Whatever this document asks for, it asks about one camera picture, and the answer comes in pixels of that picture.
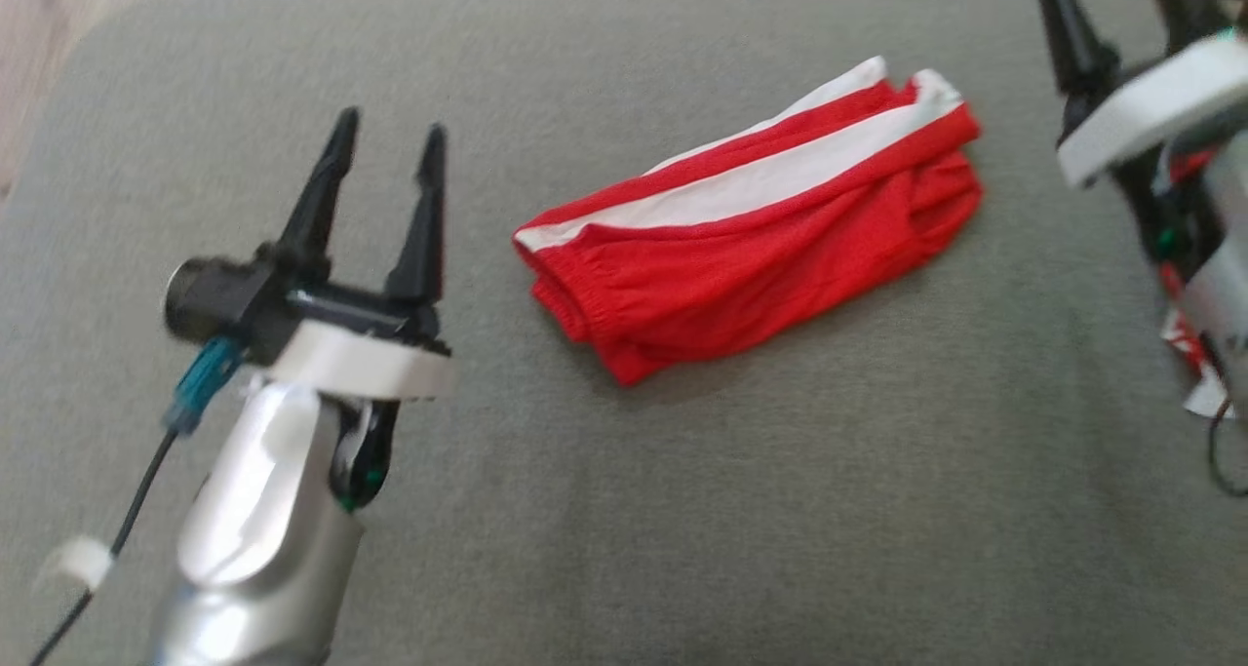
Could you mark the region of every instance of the red and white cloth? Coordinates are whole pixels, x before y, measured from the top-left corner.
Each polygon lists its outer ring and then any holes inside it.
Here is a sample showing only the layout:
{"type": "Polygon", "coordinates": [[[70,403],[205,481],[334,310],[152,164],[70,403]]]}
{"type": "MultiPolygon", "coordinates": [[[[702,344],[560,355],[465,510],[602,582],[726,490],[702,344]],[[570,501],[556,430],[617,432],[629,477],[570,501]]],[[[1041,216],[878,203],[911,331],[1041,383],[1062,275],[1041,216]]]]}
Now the red and white cloth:
{"type": "Polygon", "coordinates": [[[734,354],[945,249],[982,193],[978,136],[931,70],[860,64],[775,118],[515,231],[533,296],[624,385],[734,354]]]}

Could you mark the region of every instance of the gray table cover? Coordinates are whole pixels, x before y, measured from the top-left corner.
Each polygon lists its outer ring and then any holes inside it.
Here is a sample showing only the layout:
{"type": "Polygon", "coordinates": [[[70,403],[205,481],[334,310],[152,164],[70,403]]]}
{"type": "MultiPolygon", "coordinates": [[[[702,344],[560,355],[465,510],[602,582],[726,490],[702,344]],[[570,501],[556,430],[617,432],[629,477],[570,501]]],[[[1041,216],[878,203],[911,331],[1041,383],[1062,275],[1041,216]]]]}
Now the gray table cover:
{"type": "MultiPolygon", "coordinates": [[[[1094,0],[1128,56],[1143,0],[1094,0]]],[[[341,106],[364,121],[337,276],[379,284],[451,132],[458,395],[412,404],[339,622],[376,664],[1243,664],[1248,505],[1219,496],[1111,186],[1062,183],[1032,0],[170,0],[69,62],[0,218],[0,662],[111,538],[192,358],[191,253],[276,234],[341,106]],[[927,269],[633,390],[528,297],[543,208],[882,54],[983,123],[981,212],[927,269]]],[[[175,448],[57,664],[137,664],[237,413],[175,448]]]]}

